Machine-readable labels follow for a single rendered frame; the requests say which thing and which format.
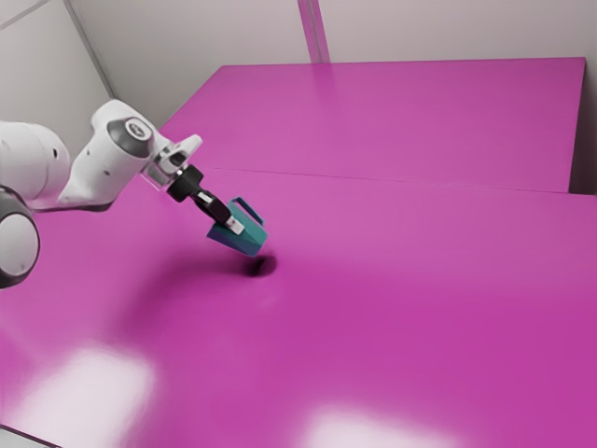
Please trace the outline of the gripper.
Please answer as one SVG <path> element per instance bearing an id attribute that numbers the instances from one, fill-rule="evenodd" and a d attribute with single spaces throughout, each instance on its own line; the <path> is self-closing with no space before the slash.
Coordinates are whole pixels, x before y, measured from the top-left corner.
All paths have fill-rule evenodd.
<path id="1" fill-rule="evenodd" d="M 192 196 L 193 202 L 216 224 L 226 227 L 236 235 L 244 231 L 244 225 L 237 220 L 229 208 L 211 191 L 201 188 L 203 173 L 194 165 L 187 165 L 176 172 L 176 177 L 167 193 L 178 203 Z"/>

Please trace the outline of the teal faceted mug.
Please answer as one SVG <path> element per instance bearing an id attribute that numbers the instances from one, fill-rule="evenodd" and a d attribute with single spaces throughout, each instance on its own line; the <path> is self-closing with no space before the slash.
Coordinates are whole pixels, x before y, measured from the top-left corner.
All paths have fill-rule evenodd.
<path id="1" fill-rule="evenodd" d="M 206 236 L 248 257 L 255 257 L 265 244 L 268 233 L 264 220 L 242 197 L 229 201 L 229 218 L 216 222 Z"/>

